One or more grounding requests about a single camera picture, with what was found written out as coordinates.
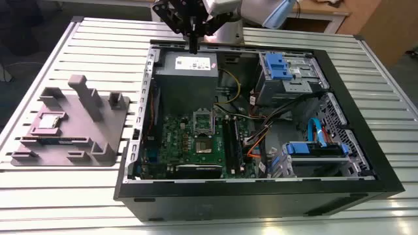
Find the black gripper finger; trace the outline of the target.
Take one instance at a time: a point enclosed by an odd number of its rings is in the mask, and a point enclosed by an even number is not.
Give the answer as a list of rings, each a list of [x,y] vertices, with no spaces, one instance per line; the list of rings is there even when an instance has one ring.
[[[194,53],[194,30],[192,21],[192,6],[189,0],[157,0],[153,10],[170,29],[182,34],[189,41],[189,52]]]
[[[200,38],[204,38],[206,35],[212,36],[233,16],[233,13],[224,13],[206,22],[204,20],[204,15],[194,17],[194,54],[198,53]]]

